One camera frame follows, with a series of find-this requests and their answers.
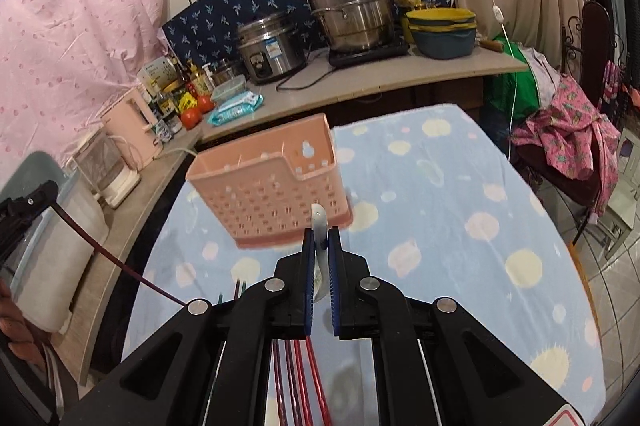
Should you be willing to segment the yellow oil bottle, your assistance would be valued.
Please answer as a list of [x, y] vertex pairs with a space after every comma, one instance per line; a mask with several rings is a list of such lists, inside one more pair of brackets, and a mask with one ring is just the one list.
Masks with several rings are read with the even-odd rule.
[[204, 70], [192, 61], [189, 62], [189, 70], [191, 73], [191, 82], [198, 95], [210, 96], [212, 94], [212, 84]]

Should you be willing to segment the silver rice cooker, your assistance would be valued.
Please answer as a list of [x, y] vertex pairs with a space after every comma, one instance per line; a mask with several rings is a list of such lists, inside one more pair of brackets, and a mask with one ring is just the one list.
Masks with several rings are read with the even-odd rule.
[[238, 27], [238, 51], [255, 85], [269, 84], [307, 63], [302, 34], [292, 16], [277, 12]]

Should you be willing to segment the blue wet wipes pack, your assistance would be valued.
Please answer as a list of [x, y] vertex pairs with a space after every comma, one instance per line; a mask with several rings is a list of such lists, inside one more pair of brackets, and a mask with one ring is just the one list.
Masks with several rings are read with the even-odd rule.
[[207, 123], [215, 127], [231, 123], [234, 120], [255, 113], [263, 103], [264, 97], [261, 94], [246, 90], [242, 94], [238, 94], [218, 105], [208, 116]]

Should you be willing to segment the brown red chopstick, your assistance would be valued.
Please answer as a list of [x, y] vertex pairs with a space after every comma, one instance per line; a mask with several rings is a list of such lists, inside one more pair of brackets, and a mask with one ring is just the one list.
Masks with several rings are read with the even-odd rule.
[[279, 344], [277, 339], [273, 339], [273, 342], [272, 342], [272, 356], [273, 356], [274, 388], [276, 388], [276, 400], [277, 400], [279, 425], [286, 426], [288, 424], [288, 418], [286, 417], [283, 384], [282, 384], [280, 350], [279, 350]]

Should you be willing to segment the pink floral garment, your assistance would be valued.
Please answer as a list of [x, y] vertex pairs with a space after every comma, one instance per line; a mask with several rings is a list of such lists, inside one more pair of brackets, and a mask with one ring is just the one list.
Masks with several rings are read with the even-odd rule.
[[563, 75], [546, 108], [513, 131], [518, 157], [575, 203], [602, 216], [618, 180], [620, 132]]

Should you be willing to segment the large stainless steel steamer pot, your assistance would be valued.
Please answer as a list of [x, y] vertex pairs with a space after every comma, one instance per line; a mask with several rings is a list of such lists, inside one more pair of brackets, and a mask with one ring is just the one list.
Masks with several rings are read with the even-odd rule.
[[366, 51], [392, 38], [392, 0], [308, 0], [330, 48], [336, 52]]

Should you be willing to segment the pink dotted curtain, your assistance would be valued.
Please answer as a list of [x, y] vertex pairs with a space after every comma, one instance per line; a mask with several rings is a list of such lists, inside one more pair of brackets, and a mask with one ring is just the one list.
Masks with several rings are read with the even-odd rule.
[[165, 0], [1, 0], [1, 178], [43, 151], [64, 164], [162, 56]]

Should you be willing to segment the red tomato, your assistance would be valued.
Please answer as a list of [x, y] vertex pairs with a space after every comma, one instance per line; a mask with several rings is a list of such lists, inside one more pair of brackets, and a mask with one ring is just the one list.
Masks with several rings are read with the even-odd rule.
[[202, 113], [196, 106], [192, 106], [180, 114], [180, 120], [185, 130], [191, 130], [201, 123]]
[[198, 109], [202, 114], [207, 114], [212, 112], [215, 108], [215, 103], [209, 96], [199, 96], [198, 97]]

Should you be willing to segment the teal bowl with yellow lid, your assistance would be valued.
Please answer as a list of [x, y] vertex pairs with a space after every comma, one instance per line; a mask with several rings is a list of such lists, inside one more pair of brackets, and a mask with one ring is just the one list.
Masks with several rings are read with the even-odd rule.
[[406, 14], [413, 45], [434, 60], [469, 56], [475, 47], [476, 14], [463, 8], [425, 8]]

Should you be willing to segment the bright red chopstick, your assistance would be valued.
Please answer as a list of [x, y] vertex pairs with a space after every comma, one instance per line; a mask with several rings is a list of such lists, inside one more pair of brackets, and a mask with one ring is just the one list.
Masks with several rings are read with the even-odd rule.
[[314, 391], [316, 392], [318, 405], [322, 417], [322, 422], [324, 426], [332, 426], [331, 414], [328, 406], [328, 402], [326, 402], [326, 394], [323, 390], [322, 380], [320, 376], [320, 371], [318, 367], [318, 362], [316, 359], [316, 355], [314, 354], [314, 345], [312, 344], [312, 340], [310, 336], [305, 338], [305, 345], [307, 350], [307, 357], [309, 360], [310, 372], [312, 381], [314, 382]]

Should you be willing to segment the dark red chopstick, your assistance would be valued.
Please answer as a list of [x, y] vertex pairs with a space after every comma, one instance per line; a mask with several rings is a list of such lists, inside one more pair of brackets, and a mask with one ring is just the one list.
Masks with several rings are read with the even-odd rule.
[[132, 270], [129, 266], [124, 264], [121, 260], [119, 260], [116, 256], [110, 253], [102, 244], [100, 244], [97, 240], [95, 240], [84, 228], [82, 228], [73, 218], [64, 210], [58, 203], [52, 203], [51, 209], [86, 243], [88, 243], [95, 252], [104, 257], [111, 264], [114, 264], [115, 267], [119, 268], [120, 271], [125, 272], [127, 276], [135, 279], [140, 284], [149, 287], [150, 290], [155, 292], [156, 294], [160, 294], [163, 298], [174, 302], [175, 304], [184, 307], [186, 305], [181, 299], [177, 298], [174, 295], [169, 294], [166, 290], [158, 287], [148, 279], [145, 279], [144, 276]]

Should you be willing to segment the black induction cooktop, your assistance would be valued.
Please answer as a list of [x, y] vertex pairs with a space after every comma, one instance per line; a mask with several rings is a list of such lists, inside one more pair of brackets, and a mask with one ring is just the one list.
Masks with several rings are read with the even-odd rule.
[[332, 68], [350, 68], [369, 62], [399, 58], [406, 56], [409, 45], [403, 40], [386, 42], [386, 44], [357, 51], [329, 51], [328, 62]]

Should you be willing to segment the white ceramic spoon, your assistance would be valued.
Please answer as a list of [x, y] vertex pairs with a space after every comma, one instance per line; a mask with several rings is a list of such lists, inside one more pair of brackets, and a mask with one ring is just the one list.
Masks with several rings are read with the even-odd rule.
[[329, 293], [329, 221], [322, 205], [311, 205], [311, 230], [314, 235], [314, 302]]

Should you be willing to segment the maroon chopstick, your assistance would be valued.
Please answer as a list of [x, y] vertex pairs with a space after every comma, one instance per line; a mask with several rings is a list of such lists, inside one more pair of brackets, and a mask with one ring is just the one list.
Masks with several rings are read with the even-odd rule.
[[311, 414], [310, 404], [308, 400], [308, 391], [306, 387], [306, 380], [305, 380], [305, 374], [304, 374], [302, 350], [300, 349], [300, 343], [298, 339], [293, 340], [293, 351], [294, 351], [294, 363], [295, 363], [297, 388], [299, 393], [300, 410], [302, 411], [304, 425], [312, 426], [314, 422], [312, 421], [312, 414]]

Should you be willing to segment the clear food container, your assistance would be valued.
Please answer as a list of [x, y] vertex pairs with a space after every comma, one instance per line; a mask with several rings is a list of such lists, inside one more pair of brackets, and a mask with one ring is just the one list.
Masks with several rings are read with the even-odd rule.
[[246, 79], [243, 74], [233, 76], [222, 84], [215, 86], [212, 92], [212, 101], [216, 105], [222, 105], [224, 102], [239, 96], [246, 90]]

